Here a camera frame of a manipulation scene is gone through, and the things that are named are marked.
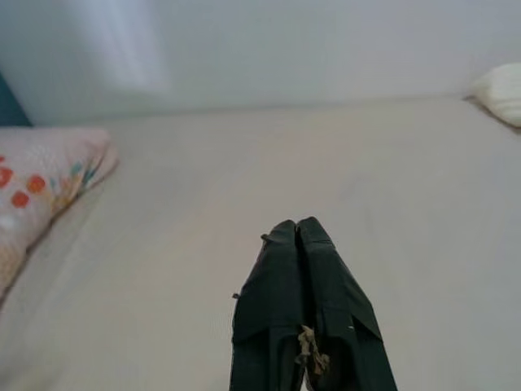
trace mattress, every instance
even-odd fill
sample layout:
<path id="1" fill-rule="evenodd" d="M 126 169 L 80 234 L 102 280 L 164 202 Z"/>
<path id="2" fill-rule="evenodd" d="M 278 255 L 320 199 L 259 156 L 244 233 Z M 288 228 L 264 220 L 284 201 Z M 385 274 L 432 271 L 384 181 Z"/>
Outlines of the mattress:
<path id="1" fill-rule="evenodd" d="M 504 125 L 453 98 L 104 125 L 120 167 L 37 300 L 35 259 L 9 297 L 2 390 L 227 390 L 260 235 L 309 215 L 373 302 L 400 391 L 521 389 L 521 140 Z"/>

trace pillowcase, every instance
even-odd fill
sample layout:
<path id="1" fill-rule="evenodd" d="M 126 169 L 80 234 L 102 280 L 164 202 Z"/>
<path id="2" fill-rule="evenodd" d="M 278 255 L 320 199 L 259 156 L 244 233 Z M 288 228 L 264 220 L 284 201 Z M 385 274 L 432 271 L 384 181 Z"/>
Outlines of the pillowcase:
<path id="1" fill-rule="evenodd" d="M 493 69 L 473 85 L 472 94 L 499 119 L 521 127 L 521 63 Z"/>
<path id="2" fill-rule="evenodd" d="M 75 200 L 66 213 L 56 218 L 45 234 L 33 244 L 0 310 L 0 352 L 16 344 L 31 324 L 40 304 L 52 291 L 67 255 L 103 193 L 96 186 Z"/>
<path id="3" fill-rule="evenodd" d="M 0 303 L 28 248 L 116 163 L 101 129 L 0 130 Z"/>

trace white pillow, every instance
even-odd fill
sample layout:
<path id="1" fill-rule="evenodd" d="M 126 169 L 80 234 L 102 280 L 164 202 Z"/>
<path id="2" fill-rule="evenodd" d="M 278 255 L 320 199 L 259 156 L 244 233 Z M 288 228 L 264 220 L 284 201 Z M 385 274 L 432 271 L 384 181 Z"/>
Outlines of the white pillow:
<path id="1" fill-rule="evenodd" d="M 473 85 L 472 94 L 492 114 L 521 127 L 521 63 L 493 69 Z"/>

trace floral pillow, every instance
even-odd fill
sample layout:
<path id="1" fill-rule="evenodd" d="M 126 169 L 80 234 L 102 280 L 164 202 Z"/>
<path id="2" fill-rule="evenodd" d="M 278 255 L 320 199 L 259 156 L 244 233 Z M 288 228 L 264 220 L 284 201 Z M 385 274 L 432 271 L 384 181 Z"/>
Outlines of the floral pillow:
<path id="1" fill-rule="evenodd" d="M 31 244 L 116 163 L 104 130 L 0 128 L 0 302 Z"/>

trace white bedsheet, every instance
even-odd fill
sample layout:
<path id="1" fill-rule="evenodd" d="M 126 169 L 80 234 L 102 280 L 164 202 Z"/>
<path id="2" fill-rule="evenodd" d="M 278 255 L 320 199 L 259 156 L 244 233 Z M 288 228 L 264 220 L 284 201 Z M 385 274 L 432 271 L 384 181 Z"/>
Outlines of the white bedsheet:
<path id="1" fill-rule="evenodd" d="M 120 168 L 30 324 L 0 323 L 2 390 L 226 391 L 231 296 L 260 234 L 308 215 L 372 300 L 400 391 L 521 389 L 504 125 L 447 98 L 107 126 Z"/>

